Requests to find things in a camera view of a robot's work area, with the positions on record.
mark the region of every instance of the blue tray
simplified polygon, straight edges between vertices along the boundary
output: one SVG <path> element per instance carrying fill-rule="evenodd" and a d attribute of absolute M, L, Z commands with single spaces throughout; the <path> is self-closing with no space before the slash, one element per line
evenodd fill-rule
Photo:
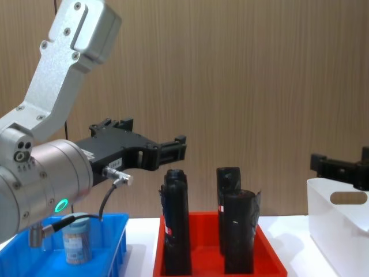
<path fill-rule="evenodd" d="M 61 219 L 52 216 L 48 225 Z M 92 260 L 82 265 L 65 261 L 62 232 L 44 239 L 41 248 L 28 246 L 28 230 L 17 235 L 0 252 L 1 277 L 118 277 L 126 253 L 127 214 L 106 214 L 104 220 L 91 219 Z"/>

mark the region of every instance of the red tray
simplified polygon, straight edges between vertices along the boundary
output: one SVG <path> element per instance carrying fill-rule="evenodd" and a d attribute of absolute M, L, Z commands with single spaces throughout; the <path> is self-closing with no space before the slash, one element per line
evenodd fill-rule
<path fill-rule="evenodd" d="M 192 276 L 264 276 L 286 277 L 287 271 L 264 236 L 261 228 L 256 230 L 254 242 L 254 273 L 224 274 L 224 258 L 219 250 L 218 213 L 191 212 L 190 239 Z M 160 218 L 154 277 L 165 275 L 164 265 L 164 219 Z"/>

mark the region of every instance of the can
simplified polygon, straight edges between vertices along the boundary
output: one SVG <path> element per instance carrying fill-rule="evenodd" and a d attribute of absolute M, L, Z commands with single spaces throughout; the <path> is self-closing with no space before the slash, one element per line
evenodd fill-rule
<path fill-rule="evenodd" d="M 74 214 L 66 215 L 64 218 L 71 215 L 77 217 L 80 215 L 86 215 L 86 213 L 76 212 Z M 84 264 L 92 258 L 89 229 L 89 218 L 77 219 L 75 222 L 62 229 L 65 257 L 68 264 Z"/>

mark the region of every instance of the table surface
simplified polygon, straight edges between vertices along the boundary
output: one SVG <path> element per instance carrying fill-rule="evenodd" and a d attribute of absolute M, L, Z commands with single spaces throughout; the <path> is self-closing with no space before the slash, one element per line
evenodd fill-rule
<path fill-rule="evenodd" d="M 262 216 L 259 225 L 288 276 L 338 277 L 310 237 L 308 216 Z M 152 276 L 159 234 L 158 218 L 130 219 L 121 276 Z M 0 245 L 0 250 L 7 242 Z"/>

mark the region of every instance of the black cylindrical object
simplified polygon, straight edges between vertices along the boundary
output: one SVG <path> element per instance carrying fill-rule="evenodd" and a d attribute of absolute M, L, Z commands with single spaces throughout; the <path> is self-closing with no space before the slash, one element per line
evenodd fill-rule
<path fill-rule="evenodd" d="M 165 219 L 165 274 L 191 275 L 189 204 L 184 172 L 168 170 L 159 192 Z"/>
<path fill-rule="evenodd" d="M 260 192 L 239 190 L 224 196 L 224 268 L 226 274 L 252 274 Z"/>
<path fill-rule="evenodd" d="M 217 168 L 219 245 L 221 254 L 224 254 L 224 195 L 240 189 L 241 172 L 239 167 Z"/>

